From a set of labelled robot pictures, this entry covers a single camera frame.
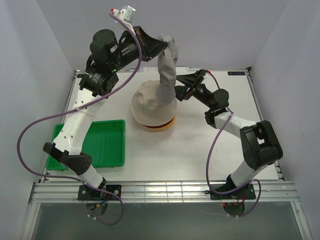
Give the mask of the grey bucket hat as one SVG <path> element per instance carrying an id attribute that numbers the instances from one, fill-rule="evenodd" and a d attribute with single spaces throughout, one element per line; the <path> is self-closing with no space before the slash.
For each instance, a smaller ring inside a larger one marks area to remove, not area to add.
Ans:
<path id="1" fill-rule="evenodd" d="M 176 63 L 179 49 L 174 38 L 169 34 L 160 35 L 158 39 L 167 43 L 167 47 L 158 55 L 159 86 L 155 96 L 160 103 L 169 105 L 176 97 Z"/>

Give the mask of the yellow bucket hat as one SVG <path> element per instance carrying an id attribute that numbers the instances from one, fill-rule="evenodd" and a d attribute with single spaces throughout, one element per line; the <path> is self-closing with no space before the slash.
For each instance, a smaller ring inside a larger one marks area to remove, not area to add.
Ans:
<path id="1" fill-rule="evenodd" d="M 167 122 L 166 124 L 159 125 L 159 126 L 145 126 L 147 129 L 152 131 L 162 131 L 170 128 L 175 123 L 176 117 L 173 117 L 171 121 Z"/>

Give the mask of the beige bucket hat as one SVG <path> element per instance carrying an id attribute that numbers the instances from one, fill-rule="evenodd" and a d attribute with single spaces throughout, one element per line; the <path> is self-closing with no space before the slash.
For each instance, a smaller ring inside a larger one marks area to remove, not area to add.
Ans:
<path id="1" fill-rule="evenodd" d="M 159 126 L 169 122 L 176 116 L 177 100 L 170 104 L 162 104 L 156 98 L 159 80 L 148 80 L 142 83 L 131 100 L 131 112 L 141 125 Z"/>

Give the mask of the dark red bucket hat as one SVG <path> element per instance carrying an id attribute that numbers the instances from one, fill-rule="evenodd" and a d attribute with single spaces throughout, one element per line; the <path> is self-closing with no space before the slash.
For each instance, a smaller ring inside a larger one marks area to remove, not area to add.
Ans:
<path id="1" fill-rule="evenodd" d="M 158 129 L 166 129 L 166 128 L 169 128 L 174 122 L 175 122 L 175 117 L 172 118 L 169 122 L 165 123 L 165 124 L 162 124 L 162 125 L 157 125 L 157 126 L 149 126 L 149 125 L 144 125 L 146 128 L 148 129 L 155 129 L 155 130 L 158 130 Z"/>

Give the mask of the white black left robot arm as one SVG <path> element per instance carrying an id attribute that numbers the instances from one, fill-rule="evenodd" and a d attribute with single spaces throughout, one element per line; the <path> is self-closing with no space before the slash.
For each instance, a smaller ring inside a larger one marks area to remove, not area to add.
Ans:
<path id="1" fill-rule="evenodd" d="M 119 81 L 117 72 L 136 59 L 152 60 L 167 47 L 167 42 L 149 36 L 140 26 L 124 31 L 119 40 L 110 29 L 99 30 L 92 38 L 74 112 L 69 114 L 57 137 L 44 144 L 43 151 L 90 186 L 88 193 L 95 200 L 106 195 L 106 180 L 93 167 L 92 157 L 82 151 L 86 134 Z"/>

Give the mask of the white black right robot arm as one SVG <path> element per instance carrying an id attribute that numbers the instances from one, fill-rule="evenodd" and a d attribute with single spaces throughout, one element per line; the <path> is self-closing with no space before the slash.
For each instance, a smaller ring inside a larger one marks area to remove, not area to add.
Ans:
<path id="1" fill-rule="evenodd" d="M 219 133 L 225 131 L 240 139 L 241 164 L 227 177 L 225 184 L 216 189 L 208 186 L 210 193 L 237 199 L 258 173 L 283 157 L 283 150 L 269 121 L 256 122 L 236 116 L 229 107 L 227 90 L 219 87 L 211 92 L 207 89 L 203 81 L 210 74 L 210 71 L 200 69 L 191 74 L 177 75 L 180 85 L 175 87 L 176 98 L 182 102 L 194 97 L 208 107 L 204 116 L 209 126 Z"/>

